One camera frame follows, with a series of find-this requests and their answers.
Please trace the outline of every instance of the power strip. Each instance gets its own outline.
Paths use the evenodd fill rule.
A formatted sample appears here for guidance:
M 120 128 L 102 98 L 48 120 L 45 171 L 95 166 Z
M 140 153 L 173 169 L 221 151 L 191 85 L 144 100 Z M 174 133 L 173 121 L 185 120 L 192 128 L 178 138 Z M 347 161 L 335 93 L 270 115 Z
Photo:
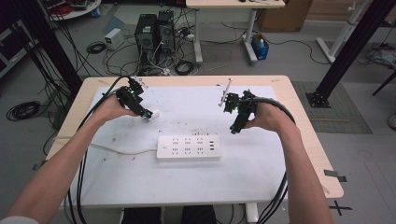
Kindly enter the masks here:
M 159 161 L 218 161 L 221 157 L 218 135 L 160 136 Z

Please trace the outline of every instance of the person's leg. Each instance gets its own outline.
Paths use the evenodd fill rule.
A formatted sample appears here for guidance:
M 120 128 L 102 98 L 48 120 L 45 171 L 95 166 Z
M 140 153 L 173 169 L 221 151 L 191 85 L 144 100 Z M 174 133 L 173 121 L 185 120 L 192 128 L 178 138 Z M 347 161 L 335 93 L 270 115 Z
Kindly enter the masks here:
M 121 224 L 161 224 L 161 207 L 124 208 Z
M 184 206 L 180 224 L 216 224 L 213 205 Z

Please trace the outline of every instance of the floor mat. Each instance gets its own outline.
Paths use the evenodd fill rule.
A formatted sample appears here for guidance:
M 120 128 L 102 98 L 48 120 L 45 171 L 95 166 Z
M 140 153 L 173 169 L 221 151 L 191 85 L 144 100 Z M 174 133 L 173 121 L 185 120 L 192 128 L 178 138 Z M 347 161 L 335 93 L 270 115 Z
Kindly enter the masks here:
M 318 82 L 292 82 L 304 110 L 317 133 L 373 133 L 348 96 L 342 84 L 332 91 L 329 102 L 332 108 L 313 108 L 305 93 L 312 93 Z

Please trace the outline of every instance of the person's right hand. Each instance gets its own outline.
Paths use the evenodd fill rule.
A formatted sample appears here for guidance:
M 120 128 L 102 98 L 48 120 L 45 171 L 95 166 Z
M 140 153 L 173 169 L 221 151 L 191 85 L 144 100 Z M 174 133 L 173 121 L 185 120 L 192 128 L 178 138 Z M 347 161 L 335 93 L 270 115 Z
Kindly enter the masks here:
M 245 128 L 260 127 L 276 133 L 296 127 L 285 112 L 274 105 L 257 103 L 254 119 L 247 122 Z

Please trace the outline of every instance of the black metal pole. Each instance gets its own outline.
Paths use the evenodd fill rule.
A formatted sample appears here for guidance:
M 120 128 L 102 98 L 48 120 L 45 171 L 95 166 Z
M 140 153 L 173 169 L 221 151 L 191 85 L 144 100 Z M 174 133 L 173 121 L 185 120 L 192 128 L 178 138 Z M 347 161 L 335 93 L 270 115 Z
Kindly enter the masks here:
M 306 94 L 312 107 L 326 107 L 335 86 L 395 4 L 396 0 L 373 1 L 315 92 Z
M 38 40 L 44 51 L 49 55 L 49 58 L 70 90 L 70 98 L 74 99 L 82 85 L 82 81 L 64 52 L 55 33 L 50 28 L 49 21 L 46 20 L 46 16 L 38 1 L 14 0 L 11 2 L 15 4 L 15 13 L 19 14 L 23 24 L 28 27 L 32 36 Z

